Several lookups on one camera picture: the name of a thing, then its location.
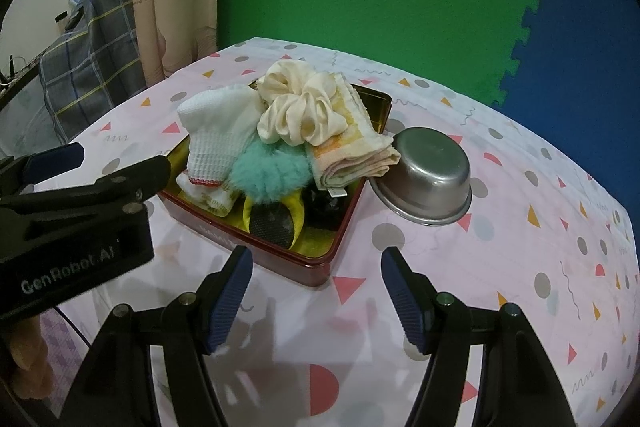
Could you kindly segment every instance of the human hand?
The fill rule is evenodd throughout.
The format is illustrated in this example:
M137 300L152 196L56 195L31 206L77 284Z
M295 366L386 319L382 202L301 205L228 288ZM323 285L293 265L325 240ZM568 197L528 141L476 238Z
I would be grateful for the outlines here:
M40 334L40 317L13 325L2 337L17 368L11 387L20 399L43 399L53 389L53 369L47 362L47 343Z

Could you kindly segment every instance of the rectangular tray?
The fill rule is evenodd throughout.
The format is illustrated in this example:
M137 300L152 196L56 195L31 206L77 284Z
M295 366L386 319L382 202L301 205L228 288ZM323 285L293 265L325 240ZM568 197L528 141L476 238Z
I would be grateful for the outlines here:
M368 87L357 85L353 85L353 87L367 108L373 128L378 133L382 133L391 111L391 97ZM299 240L292 247L294 250L287 250L233 225L234 220L241 212L241 208L238 209L238 206L241 207L242 198L236 202L236 206L229 216L223 218L213 216L206 210L183 200L179 196L180 188L175 179L186 168L188 154L189 137L182 140L167 156L172 166L172 174L169 184L165 190L160 192L159 196L173 218L229 250L233 250L236 245L249 247L256 264L303 285L319 286L329 279L332 266L342 254L343 249L340 248L340 243L364 188L365 179L354 182L347 187L347 197L350 198L350 202L337 232L322 231L322 235L316 233L320 232L316 229L303 227ZM328 245L326 253L313 257L310 257L310 254L301 253L301 251L305 251L306 245L311 245L312 241L314 244L318 243L313 239L316 236L322 236L321 240Z

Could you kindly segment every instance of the geometric print tablecloth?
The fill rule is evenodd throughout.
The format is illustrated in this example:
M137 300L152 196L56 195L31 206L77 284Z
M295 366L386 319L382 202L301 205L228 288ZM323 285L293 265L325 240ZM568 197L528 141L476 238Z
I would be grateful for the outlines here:
M632 378L638 352L638 259L625 209L544 139L440 84L341 52L251 39L112 110L78 137L84 165L40 187L90 183L170 151L186 136L175 112L183 100L249 84L283 57L389 93L389 135L409 126L448 134L469 157L474 198L459 222L422 227L388 210L367 185L325 286L306 288L256 266L228 342L207 359L229 424L403 425L427 361L405 340L380 275L380 252L396 245L413 270L468 305L519 304L578 425L600 425ZM165 305L228 257L169 217L158 198L147 206L154 260L63 307L90 339L113 305ZM480 365L475 347L459 426L471 422ZM154 368L162 417L174 425L157 351Z

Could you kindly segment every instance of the gray plaid cloth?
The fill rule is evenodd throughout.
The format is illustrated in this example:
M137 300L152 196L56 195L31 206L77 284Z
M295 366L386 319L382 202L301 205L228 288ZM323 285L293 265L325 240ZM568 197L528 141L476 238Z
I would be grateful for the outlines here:
M146 88L133 0L82 0L81 5L78 25L40 58L45 105L64 143Z

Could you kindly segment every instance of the screw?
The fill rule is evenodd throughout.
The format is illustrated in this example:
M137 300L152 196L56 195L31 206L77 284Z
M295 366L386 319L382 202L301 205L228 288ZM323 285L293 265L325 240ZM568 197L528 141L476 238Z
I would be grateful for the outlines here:
M125 214L137 214L139 213L140 210L142 210L144 207L140 204L140 203L126 203L124 204L124 206L122 207L122 211Z
M129 314L129 305L127 304L118 304L114 309L113 309L113 314L116 317L124 317L125 315Z
M185 292L178 297L178 302L183 306L188 306L196 301L196 294L193 292Z
M504 304L504 311L511 315L511 317L517 317L522 313L522 310L517 304L512 302L507 302Z
M456 301L456 298L449 292L440 292L436 295L436 301L443 306L451 306Z

